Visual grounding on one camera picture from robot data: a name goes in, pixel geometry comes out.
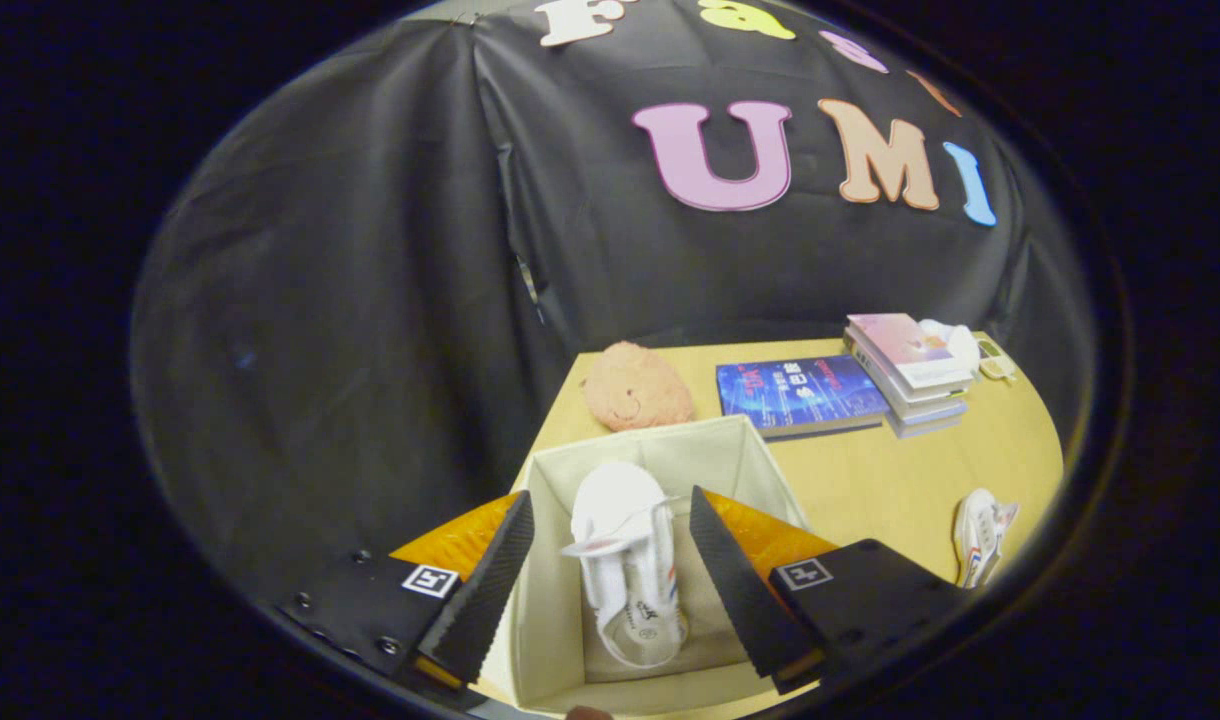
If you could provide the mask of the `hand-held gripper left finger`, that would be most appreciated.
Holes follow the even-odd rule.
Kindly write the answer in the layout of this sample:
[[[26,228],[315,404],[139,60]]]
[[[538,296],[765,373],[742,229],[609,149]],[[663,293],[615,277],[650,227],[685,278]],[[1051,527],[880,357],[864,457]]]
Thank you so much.
[[[398,550],[340,556],[277,609],[382,679],[455,696],[478,682],[533,538],[531,495],[518,491]]]

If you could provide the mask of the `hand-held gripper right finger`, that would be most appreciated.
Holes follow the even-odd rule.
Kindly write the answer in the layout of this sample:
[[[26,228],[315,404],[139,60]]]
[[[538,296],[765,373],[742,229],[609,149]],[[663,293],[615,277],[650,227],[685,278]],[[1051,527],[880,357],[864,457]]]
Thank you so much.
[[[753,669],[783,694],[906,669],[967,603],[878,539],[834,544],[702,487],[689,535]]]

